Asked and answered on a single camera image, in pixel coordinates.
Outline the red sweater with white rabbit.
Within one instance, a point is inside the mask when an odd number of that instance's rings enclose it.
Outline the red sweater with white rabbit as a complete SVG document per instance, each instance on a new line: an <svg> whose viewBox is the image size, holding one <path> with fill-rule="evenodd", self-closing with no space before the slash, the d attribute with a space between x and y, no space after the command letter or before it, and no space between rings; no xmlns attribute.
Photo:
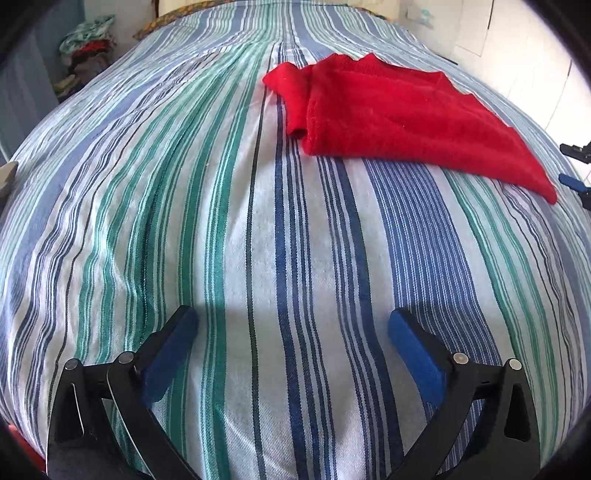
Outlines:
<svg viewBox="0 0 591 480"><path fill-rule="evenodd" d="M263 84L283 100L287 134L308 155L427 163L557 201L518 132L442 72L332 54L302 68L283 62Z"/></svg>

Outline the pile of clothes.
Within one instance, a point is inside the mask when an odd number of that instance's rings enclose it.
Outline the pile of clothes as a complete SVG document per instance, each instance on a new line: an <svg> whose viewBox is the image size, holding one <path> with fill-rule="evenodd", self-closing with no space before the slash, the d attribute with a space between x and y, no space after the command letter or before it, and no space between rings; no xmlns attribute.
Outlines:
<svg viewBox="0 0 591 480"><path fill-rule="evenodd" d="M112 63L117 42L111 33L115 15L101 15L83 22L60 42L58 52L65 68L64 78L53 84L53 91L62 103Z"/></svg>

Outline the white wardrobe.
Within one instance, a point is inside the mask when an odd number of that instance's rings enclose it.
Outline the white wardrobe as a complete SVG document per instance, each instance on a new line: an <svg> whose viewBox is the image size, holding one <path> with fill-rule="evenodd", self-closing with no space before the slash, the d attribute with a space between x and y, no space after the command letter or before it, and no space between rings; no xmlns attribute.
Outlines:
<svg viewBox="0 0 591 480"><path fill-rule="evenodd" d="M554 33L523 1L465 1L452 58L557 142L590 141L590 88Z"/></svg>

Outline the blue green striped bedspread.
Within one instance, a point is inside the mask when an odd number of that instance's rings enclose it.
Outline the blue green striped bedspread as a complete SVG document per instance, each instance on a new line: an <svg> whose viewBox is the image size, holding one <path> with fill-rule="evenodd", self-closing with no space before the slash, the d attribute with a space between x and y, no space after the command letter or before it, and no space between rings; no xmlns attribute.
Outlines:
<svg viewBox="0 0 591 480"><path fill-rule="evenodd" d="M387 334L519 359L550 457L590 395L590 215L574 193L436 166L317 159L263 86L374 53L440 71L570 171L518 107L346 6L237 1L148 36L15 152L1 217L1 415L40 453L70 358L112 361L181 305L199 333L155 413L204 479L381 479L432 414Z"/></svg>

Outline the patterned beige brown pillow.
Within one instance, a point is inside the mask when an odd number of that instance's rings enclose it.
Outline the patterned beige brown pillow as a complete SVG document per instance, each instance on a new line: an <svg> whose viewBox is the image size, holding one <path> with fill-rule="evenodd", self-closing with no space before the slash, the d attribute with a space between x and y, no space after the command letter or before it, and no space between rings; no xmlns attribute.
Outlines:
<svg viewBox="0 0 591 480"><path fill-rule="evenodd" d="M0 199L10 195L17 170L18 163L16 161L10 161L0 166Z"/></svg>

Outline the yellow patterned pillow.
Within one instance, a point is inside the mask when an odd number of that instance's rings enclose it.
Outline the yellow patterned pillow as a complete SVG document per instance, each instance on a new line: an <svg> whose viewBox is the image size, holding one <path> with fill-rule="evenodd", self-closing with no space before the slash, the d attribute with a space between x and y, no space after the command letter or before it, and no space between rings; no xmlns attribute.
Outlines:
<svg viewBox="0 0 591 480"><path fill-rule="evenodd" d="M178 19L181 19L183 17L186 17L199 11L204 11L208 8L214 8L216 6L221 6L229 3L232 3L232 0L199 1L187 6L179 7L146 23L132 35L132 38L136 41L141 41L152 32L166 25L171 24Z"/></svg>

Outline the teal curtain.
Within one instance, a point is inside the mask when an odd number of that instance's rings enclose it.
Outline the teal curtain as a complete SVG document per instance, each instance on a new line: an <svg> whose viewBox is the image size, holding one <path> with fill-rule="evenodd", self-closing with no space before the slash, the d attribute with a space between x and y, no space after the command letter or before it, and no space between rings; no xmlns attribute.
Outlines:
<svg viewBox="0 0 591 480"><path fill-rule="evenodd" d="M7 1L25 11L1 28L1 161L8 162L33 128L58 106L53 85L64 78L59 45L84 20L81 1Z"/></svg>

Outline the wall socket panel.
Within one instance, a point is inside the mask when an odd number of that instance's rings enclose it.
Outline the wall socket panel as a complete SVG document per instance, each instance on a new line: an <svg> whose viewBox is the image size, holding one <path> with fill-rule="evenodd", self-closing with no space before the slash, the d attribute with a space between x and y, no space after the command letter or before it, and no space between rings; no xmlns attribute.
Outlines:
<svg viewBox="0 0 591 480"><path fill-rule="evenodd" d="M407 7L406 18L418 25L422 25L427 28L433 28L433 24L431 22L433 15L426 8L411 4Z"/></svg>

